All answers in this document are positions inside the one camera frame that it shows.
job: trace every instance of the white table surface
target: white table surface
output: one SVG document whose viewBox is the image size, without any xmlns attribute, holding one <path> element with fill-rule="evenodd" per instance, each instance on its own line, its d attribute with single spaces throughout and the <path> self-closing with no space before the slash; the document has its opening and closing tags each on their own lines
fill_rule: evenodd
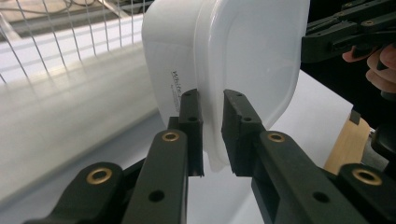
<svg viewBox="0 0 396 224">
<path fill-rule="evenodd" d="M 322 166 L 351 107 L 301 72 L 290 106 L 272 130 L 292 136 L 316 165 Z M 98 161 L 115 162 L 126 168 L 145 157 L 153 136 L 164 128 L 159 114 L 145 119 L 3 204 L 0 223 L 16 224 L 46 216 L 79 170 Z M 262 223 L 250 179 L 235 177 L 229 168 L 212 173 L 205 158 L 205 177 L 190 178 L 188 223 Z"/>
<path fill-rule="evenodd" d="M 0 206 L 155 113 L 142 44 L 0 85 Z"/>
</svg>

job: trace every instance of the mounting hole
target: mounting hole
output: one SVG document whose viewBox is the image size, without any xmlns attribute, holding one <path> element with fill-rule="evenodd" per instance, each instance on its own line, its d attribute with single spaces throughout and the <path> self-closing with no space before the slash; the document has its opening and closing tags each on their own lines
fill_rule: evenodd
<svg viewBox="0 0 396 224">
<path fill-rule="evenodd" d="M 312 196 L 314 196 L 314 198 L 320 203 L 329 203 L 330 202 L 330 198 L 325 193 L 314 192 L 314 194 Z"/>
<path fill-rule="evenodd" d="M 285 137 L 280 133 L 270 133 L 270 134 L 268 134 L 268 139 L 270 139 L 273 142 L 284 142 L 285 141 Z"/>
<path fill-rule="evenodd" d="M 92 185 L 98 185 L 105 183 L 111 176 L 112 172 L 110 169 L 105 167 L 100 167 L 94 169 L 87 175 L 87 182 Z"/>
<path fill-rule="evenodd" d="M 197 121 L 198 120 L 198 118 L 196 118 L 196 117 L 190 117 L 189 118 L 189 121 Z"/>
<path fill-rule="evenodd" d="M 165 142 L 174 142 L 179 138 L 178 133 L 165 133 L 163 135 L 163 141 Z"/>
<path fill-rule="evenodd" d="M 373 21 L 366 21 L 364 24 L 366 24 L 366 25 L 373 25 L 374 22 L 373 22 Z"/>
<path fill-rule="evenodd" d="M 155 190 L 150 193 L 148 199 L 153 203 L 158 203 L 165 198 L 165 194 L 162 190 Z"/>
<path fill-rule="evenodd" d="M 374 172 L 364 170 L 364 169 L 355 169 L 352 171 L 353 176 L 359 179 L 359 181 L 373 186 L 379 186 L 382 184 L 382 179 L 379 175 Z"/>
</svg>

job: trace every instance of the black metal bracket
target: black metal bracket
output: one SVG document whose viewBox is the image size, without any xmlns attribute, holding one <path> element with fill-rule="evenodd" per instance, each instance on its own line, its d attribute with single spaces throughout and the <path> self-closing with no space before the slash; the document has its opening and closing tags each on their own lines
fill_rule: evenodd
<svg viewBox="0 0 396 224">
<path fill-rule="evenodd" d="M 224 95 L 222 136 L 231 167 L 252 177 L 266 224 L 396 223 L 396 183 L 386 174 L 361 164 L 328 174 L 291 137 L 266 131 L 244 94 Z M 144 160 L 124 171 L 109 162 L 88 166 L 49 216 L 25 224 L 186 223 L 188 177 L 203 174 L 198 92 L 186 92 L 181 104 L 180 117 L 157 133 Z M 388 150 L 387 141 L 378 143 Z"/>
<path fill-rule="evenodd" d="M 244 94 L 226 90 L 224 97 L 222 135 L 232 170 L 252 177 L 265 223 L 394 223 L 396 193 L 390 186 L 396 183 L 389 177 L 354 164 L 343 167 L 333 183 L 291 137 L 265 131 Z M 372 178 L 381 184 L 367 184 Z"/>
<path fill-rule="evenodd" d="M 187 91 L 179 117 L 157 133 L 144 160 L 124 171 L 88 166 L 47 217 L 25 224 L 186 223 L 188 177 L 204 175 L 202 126 L 198 91 Z"/>
<path fill-rule="evenodd" d="M 302 62 L 316 63 L 330 59 L 350 51 L 352 46 L 371 50 L 394 42 L 395 10 L 395 0 L 373 0 L 308 23 L 302 39 Z"/>
</svg>

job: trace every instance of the finger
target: finger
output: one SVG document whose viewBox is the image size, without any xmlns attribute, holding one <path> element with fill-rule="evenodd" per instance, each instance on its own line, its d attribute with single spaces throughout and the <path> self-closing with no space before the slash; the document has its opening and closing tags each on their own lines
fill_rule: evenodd
<svg viewBox="0 0 396 224">
<path fill-rule="evenodd" d="M 367 79 L 381 91 L 396 93 L 396 84 L 380 77 L 373 70 L 366 73 Z"/>
<path fill-rule="evenodd" d="M 396 83 L 396 70 L 390 68 L 381 71 L 377 70 L 377 65 L 381 54 L 382 54 L 381 50 L 378 50 L 375 53 L 373 53 L 367 59 L 367 65 L 369 65 L 370 69 L 374 71 L 378 76 L 384 78 L 389 82 Z"/>
<path fill-rule="evenodd" d="M 370 56 L 370 55 L 375 51 L 375 48 L 372 49 L 372 51 L 371 51 L 370 53 L 365 54 L 365 55 L 360 56 L 360 57 L 354 57 L 354 56 L 353 56 L 353 52 L 354 52 L 355 50 L 356 50 L 356 47 L 353 46 L 351 51 L 346 52 L 346 53 L 343 54 L 343 59 L 344 59 L 347 63 L 354 63 L 354 62 L 357 62 L 357 61 L 360 61 L 360 60 L 362 60 L 362 59 L 367 58 L 368 56 Z"/>
<path fill-rule="evenodd" d="M 381 52 L 380 55 L 380 60 L 382 64 L 384 64 L 386 67 L 396 70 L 396 43 L 393 45 L 388 45 L 386 48 L 384 48 Z"/>
</svg>

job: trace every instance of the wire rack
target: wire rack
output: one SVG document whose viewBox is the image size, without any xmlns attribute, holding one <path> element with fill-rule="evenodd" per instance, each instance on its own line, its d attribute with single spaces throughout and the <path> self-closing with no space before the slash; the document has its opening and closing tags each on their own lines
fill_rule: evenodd
<svg viewBox="0 0 396 224">
<path fill-rule="evenodd" d="M 152 1 L 0 0 L 0 83 L 141 40 Z"/>
</svg>

